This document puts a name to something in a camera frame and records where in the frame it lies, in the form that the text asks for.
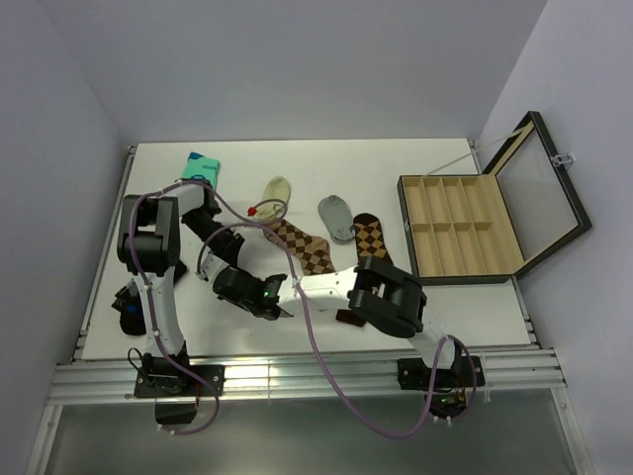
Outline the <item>brown tan argyle sock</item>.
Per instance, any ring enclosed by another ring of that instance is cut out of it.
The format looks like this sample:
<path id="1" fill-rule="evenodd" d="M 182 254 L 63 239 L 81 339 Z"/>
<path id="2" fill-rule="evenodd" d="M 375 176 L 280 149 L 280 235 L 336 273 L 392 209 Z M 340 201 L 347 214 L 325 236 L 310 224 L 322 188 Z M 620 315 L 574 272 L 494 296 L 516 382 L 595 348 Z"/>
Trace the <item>brown tan argyle sock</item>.
<path id="1" fill-rule="evenodd" d="M 325 238 L 309 235 L 286 220 L 271 224 L 268 229 L 275 235 L 264 233 L 265 237 L 278 246 L 283 244 L 299 260 L 304 275 L 335 272 L 329 242 Z"/>

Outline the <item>black compartment storage box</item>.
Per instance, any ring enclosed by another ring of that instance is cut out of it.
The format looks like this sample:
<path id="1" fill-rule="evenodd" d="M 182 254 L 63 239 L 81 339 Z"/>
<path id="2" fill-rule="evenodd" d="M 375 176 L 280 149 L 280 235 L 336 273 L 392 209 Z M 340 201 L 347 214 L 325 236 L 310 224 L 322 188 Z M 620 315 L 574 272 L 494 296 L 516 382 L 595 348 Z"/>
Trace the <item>black compartment storage box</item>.
<path id="1" fill-rule="evenodd" d="M 427 285 L 520 278 L 592 227 L 542 115 L 529 111 L 479 174 L 403 175 L 411 270 Z"/>

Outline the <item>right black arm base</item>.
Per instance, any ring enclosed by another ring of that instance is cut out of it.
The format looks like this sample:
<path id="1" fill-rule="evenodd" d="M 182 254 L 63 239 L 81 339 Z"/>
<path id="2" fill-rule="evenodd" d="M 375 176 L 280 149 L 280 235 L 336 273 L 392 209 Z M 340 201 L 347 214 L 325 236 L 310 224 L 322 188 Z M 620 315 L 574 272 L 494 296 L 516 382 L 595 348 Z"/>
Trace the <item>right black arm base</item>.
<path id="1" fill-rule="evenodd" d="M 478 356 L 473 357 L 475 371 L 469 359 L 461 356 L 450 369 L 438 369 L 433 386 L 430 413 L 448 421 L 461 416 L 469 405 L 468 390 L 483 388 L 486 379 Z M 401 358 L 397 361 L 398 383 L 404 391 L 421 391 L 428 394 L 431 368 L 421 358 Z"/>

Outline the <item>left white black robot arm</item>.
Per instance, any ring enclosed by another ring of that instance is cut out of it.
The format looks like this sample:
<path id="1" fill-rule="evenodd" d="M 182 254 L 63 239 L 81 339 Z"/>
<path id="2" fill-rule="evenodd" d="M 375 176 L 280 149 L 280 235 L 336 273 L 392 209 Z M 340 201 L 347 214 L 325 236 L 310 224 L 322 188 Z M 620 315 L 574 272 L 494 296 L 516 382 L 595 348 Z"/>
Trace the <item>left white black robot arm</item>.
<path id="1" fill-rule="evenodd" d="M 193 382 L 174 294 L 180 226 L 187 226 L 209 253 L 202 269 L 236 267 L 244 238 L 215 220 L 220 212 L 207 180 L 185 179 L 161 192 L 127 195 L 123 200 L 116 251 L 140 295 L 147 331 L 142 364 L 147 369 L 156 359 L 166 362 L 156 381 L 170 395 L 185 393 Z"/>

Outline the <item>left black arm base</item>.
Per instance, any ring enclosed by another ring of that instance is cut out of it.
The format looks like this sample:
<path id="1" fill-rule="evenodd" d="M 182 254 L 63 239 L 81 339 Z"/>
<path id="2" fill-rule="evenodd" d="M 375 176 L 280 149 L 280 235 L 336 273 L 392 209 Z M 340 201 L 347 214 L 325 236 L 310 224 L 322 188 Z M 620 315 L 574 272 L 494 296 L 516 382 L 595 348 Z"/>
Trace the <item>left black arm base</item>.
<path id="1" fill-rule="evenodd" d="M 188 372 L 174 367 L 162 356 L 141 354 L 135 347 L 127 355 L 128 364 L 136 371 L 135 399 L 194 398 L 193 403 L 154 404 L 155 421 L 162 428 L 179 429 L 194 421 L 202 397 L 219 399 L 226 368 L 218 364 L 192 365 L 186 345 L 171 358 Z"/>

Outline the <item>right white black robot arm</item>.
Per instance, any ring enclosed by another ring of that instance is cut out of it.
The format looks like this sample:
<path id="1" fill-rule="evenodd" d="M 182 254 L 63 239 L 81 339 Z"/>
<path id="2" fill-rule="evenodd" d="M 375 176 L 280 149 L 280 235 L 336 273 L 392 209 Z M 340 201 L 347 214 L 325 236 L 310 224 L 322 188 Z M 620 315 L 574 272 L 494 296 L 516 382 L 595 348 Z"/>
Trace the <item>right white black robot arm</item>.
<path id="1" fill-rule="evenodd" d="M 264 280 L 227 266 L 215 276 L 213 291 L 219 299 L 268 321 L 348 310 L 379 332 L 408 340 L 436 384 L 452 384 L 463 370 L 454 340 L 436 320 L 423 318 L 422 281 L 382 259 L 368 257 L 333 273 L 276 274 Z"/>

